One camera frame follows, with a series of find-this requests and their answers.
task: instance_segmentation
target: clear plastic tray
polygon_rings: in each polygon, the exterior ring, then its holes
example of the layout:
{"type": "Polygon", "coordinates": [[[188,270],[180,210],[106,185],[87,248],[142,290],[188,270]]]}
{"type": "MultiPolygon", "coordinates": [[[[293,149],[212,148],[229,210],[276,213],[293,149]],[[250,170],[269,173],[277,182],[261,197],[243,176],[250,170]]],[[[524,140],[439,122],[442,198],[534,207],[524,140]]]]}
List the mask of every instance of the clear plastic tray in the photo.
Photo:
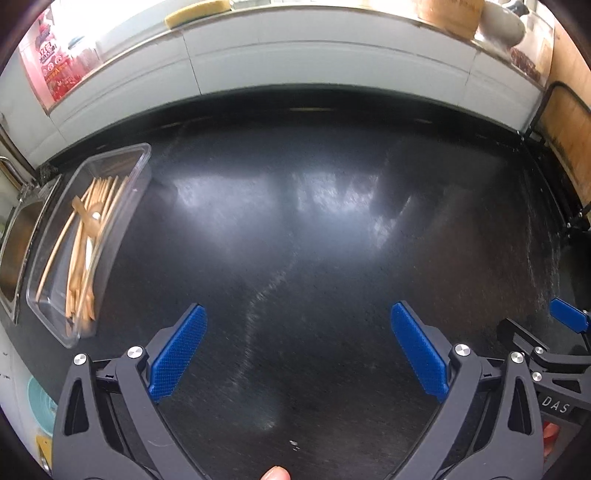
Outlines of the clear plastic tray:
{"type": "Polygon", "coordinates": [[[47,329],[67,348],[74,347],[80,338],[93,336],[96,333],[100,318],[100,306],[113,262],[129,221],[152,178],[148,165],[151,150],[150,145],[143,143],[101,153],[85,160],[61,194],[41,237],[27,285],[27,303],[47,329]],[[94,245],[94,255],[89,265],[88,278],[90,281],[86,285],[83,284],[80,291],[84,297],[87,288],[92,285],[96,320],[85,320],[82,308],[79,308],[73,319],[69,319],[65,314],[67,277],[79,221],[78,216],[57,251],[37,302],[35,297],[41,276],[56,240],[72,213],[74,197],[82,197],[93,178],[107,178],[117,175],[120,179],[128,176],[128,181],[105,224],[100,242],[94,245]]]}

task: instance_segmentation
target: black countertop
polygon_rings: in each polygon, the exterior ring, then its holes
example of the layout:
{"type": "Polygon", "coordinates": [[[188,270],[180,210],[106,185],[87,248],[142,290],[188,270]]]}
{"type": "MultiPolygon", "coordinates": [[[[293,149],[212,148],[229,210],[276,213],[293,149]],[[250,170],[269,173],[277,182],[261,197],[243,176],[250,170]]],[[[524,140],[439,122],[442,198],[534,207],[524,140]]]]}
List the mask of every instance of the black countertop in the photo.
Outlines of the black countertop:
{"type": "Polygon", "coordinates": [[[57,399],[76,353],[119,356],[199,302],[208,331],[161,411],[212,478],[272,465],[299,480],[383,478],[436,407],[391,333],[393,303],[480,355],[505,355],[503,317],[557,352],[580,343],[547,314],[572,292],[535,165],[424,123],[291,112],[102,145],[149,142],[153,180],[97,336],[63,348],[24,294],[18,324],[0,312],[2,324],[57,399]]]}

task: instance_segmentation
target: wooden bucket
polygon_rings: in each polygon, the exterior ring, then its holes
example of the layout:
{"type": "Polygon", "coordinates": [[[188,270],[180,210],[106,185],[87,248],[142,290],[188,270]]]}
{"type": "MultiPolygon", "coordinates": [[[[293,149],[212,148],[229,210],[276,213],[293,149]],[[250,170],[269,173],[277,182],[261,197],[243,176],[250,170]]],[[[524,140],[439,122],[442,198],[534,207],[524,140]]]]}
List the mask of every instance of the wooden bucket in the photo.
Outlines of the wooden bucket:
{"type": "Polygon", "coordinates": [[[417,0],[418,17],[467,40],[474,38],[485,0],[417,0]]]}

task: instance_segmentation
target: blue gripper pad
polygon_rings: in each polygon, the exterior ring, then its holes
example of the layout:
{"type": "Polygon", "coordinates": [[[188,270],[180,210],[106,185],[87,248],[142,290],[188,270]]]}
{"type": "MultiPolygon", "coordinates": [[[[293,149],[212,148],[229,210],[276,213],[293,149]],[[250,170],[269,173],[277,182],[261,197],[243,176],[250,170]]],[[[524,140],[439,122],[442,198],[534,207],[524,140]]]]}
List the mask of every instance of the blue gripper pad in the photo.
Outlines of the blue gripper pad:
{"type": "Polygon", "coordinates": [[[155,402],[172,395],[207,329],[207,314],[201,305],[182,320],[150,368],[148,392],[155,402]]]}
{"type": "Polygon", "coordinates": [[[576,333],[586,332],[589,328],[587,315],[560,299],[550,301],[550,314],[576,333]]]}
{"type": "Polygon", "coordinates": [[[415,320],[413,313],[402,302],[396,303],[392,307],[392,331],[425,393],[434,395],[439,402],[443,402],[449,392],[446,364],[415,320]]]}

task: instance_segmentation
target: fingertip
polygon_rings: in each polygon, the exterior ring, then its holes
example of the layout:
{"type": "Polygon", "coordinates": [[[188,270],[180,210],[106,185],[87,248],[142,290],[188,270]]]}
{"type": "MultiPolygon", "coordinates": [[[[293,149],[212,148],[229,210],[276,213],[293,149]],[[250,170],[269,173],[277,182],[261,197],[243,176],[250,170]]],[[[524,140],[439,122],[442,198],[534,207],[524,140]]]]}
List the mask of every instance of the fingertip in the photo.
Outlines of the fingertip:
{"type": "Polygon", "coordinates": [[[265,475],[262,476],[261,480],[290,480],[290,474],[287,470],[280,466],[274,466],[265,475]]]}

